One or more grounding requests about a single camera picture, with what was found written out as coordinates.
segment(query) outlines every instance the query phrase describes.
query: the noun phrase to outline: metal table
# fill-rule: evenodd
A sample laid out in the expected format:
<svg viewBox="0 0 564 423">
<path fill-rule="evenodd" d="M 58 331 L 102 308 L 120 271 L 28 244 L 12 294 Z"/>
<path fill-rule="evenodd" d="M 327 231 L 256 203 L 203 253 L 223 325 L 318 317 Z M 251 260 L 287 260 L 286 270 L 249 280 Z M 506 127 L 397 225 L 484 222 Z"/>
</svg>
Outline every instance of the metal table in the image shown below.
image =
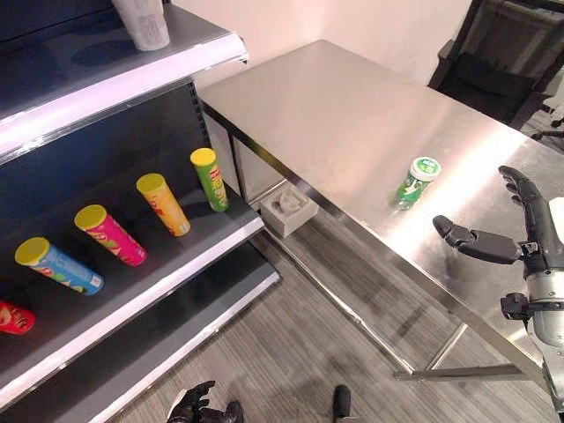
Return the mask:
<svg viewBox="0 0 564 423">
<path fill-rule="evenodd" d="M 368 333 L 402 369 L 398 376 L 525 378 L 545 388 L 540 352 L 523 325 L 506 320 L 500 310 L 506 293 L 524 292 L 522 266 L 457 254 L 435 232 L 432 218 L 444 214 L 467 227 L 524 240 L 523 212 L 512 205 L 497 167 L 516 167 L 545 197 L 558 197 L 564 195 L 562 156 L 327 41 L 220 81 L 200 96 L 205 112 L 232 141 L 241 140 L 301 185 L 464 322 L 421 371 L 385 339 Z M 412 209 L 397 211 L 391 199 L 418 156 L 438 159 L 442 174 Z M 513 364 L 437 369 L 466 324 Z"/>
</svg>

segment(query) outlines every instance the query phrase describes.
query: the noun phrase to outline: white wall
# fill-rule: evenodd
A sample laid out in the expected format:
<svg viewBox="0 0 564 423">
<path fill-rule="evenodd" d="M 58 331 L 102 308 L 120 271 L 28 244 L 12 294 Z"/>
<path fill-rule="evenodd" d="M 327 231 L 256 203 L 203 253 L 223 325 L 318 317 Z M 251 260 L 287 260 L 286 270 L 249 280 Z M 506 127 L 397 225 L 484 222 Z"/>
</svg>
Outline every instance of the white wall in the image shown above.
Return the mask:
<svg viewBox="0 0 564 423">
<path fill-rule="evenodd" d="M 330 0 L 322 36 L 427 84 L 471 0 Z"/>
<path fill-rule="evenodd" d="M 227 63 L 196 78 L 202 87 L 325 39 L 426 84 L 437 53 L 456 33 L 471 0 L 173 0 L 187 11 L 236 31 L 248 65 Z M 226 133 L 208 125 L 227 182 L 234 186 Z M 279 179 L 260 159 L 242 152 L 251 197 Z"/>
</svg>

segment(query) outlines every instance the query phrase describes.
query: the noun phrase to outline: white cup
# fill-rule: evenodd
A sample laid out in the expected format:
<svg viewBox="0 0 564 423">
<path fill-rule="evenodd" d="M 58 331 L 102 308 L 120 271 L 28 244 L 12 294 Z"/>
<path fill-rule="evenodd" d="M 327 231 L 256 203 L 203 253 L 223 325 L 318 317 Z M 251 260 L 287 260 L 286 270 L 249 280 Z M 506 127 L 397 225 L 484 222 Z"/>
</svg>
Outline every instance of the white cup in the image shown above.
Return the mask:
<svg viewBox="0 0 564 423">
<path fill-rule="evenodd" d="M 160 0 L 112 0 L 135 47 L 158 50 L 170 42 Z"/>
</svg>

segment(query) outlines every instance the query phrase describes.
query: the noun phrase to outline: green chip can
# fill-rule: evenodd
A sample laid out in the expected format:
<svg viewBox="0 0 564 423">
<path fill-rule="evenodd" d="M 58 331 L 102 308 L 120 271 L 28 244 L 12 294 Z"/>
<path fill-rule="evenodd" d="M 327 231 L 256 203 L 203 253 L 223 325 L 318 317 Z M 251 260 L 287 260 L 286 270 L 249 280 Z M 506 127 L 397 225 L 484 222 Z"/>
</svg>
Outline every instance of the green chip can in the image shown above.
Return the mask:
<svg viewBox="0 0 564 423">
<path fill-rule="evenodd" d="M 425 188 L 437 177 L 441 172 L 441 165 L 435 159 L 430 157 L 418 157 L 412 163 L 404 182 L 399 186 L 396 193 L 395 203 L 399 210 L 410 209 Z"/>
<path fill-rule="evenodd" d="M 221 178 L 215 151 L 211 148 L 198 148 L 190 154 L 190 161 L 196 169 L 211 209 L 215 212 L 227 210 L 229 199 Z"/>
</svg>

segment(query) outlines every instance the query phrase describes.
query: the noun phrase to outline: shelf edge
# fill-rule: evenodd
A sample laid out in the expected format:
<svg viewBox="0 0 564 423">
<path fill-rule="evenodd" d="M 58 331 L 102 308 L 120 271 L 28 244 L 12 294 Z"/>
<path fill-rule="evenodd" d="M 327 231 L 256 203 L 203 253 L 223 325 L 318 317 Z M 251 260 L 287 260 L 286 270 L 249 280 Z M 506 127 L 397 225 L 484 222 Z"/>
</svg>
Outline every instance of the shelf edge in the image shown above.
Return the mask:
<svg viewBox="0 0 564 423">
<path fill-rule="evenodd" d="M 7 116 L 0 121 L 0 164 L 71 133 L 73 123 L 212 66 L 248 56 L 242 39 L 229 33 L 180 53 Z"/>
<path fill-rule="evenodd" d="M 236 316 L 241 310 L 243 310 L 252 300 L 258 297 L 271 285 L 275 284 L 280 280 L 280 276 L 274 272 L 269 277 L 267 277 L 258 286 L 249 291 L 245 296 L 233 304 L 230 309 L 225 313 L 220 315 L 216 320 L 208 324 L 203 328 L 195 337 L 193 337 L 188 343 L 186 343 L 181 349 L 172 354 L 168 359 L 159 364 L 155 369 L 153 369 L 149 374 L 147 374 L 143 379 L 133 385 L 127 392 L 122 396 L 118 397 L 112 404 L 110 404 L 106 409 L 96 415 L 90 420 L 90 423 L 102 423 L 108 421 L 114 417 L 118 412 L 120 412 L 123 407 L 133 401 L 136 397 L 142 394 L 145 390 L 151 388 L 151 385 L 159 379 L 163 374 L 165 374 L 170 368 L 176 365 L 180 360 L 182 360 L 186 355 L 191 353 L 200 344 L 202 344 L 207 338 L 209 338 L 214 333 L 217 333 L 219 329 L 229 322 L 234 316 Z"/>
<path fill-rule="evenodd" d="M 51 353 L 25 373 L 4 385 L 0 390 L 0 412 L 28 391 L 34 390 L 38 384 L 51 375 L 59 370 L 63 370 L 70 360 L 73 360 L 86 349 L 100 342 L 107 334 L 129 321 L 134 315 L 149 307 L 158 299 L 171 294 L 181 282 L 194 276 L 205 266 L 223 256 L 228 250 L 247 240 L 263 226 L 264 223 L 260 217 L 254 218 L 200 256 L 187 262 L 181 268 L 170 273 L 151 288 L 138 295 L 138 297 L 118 308 L 111 315 L 96 323 L 89 330 L 74 338 L 56 352 Z"/>
</svg>

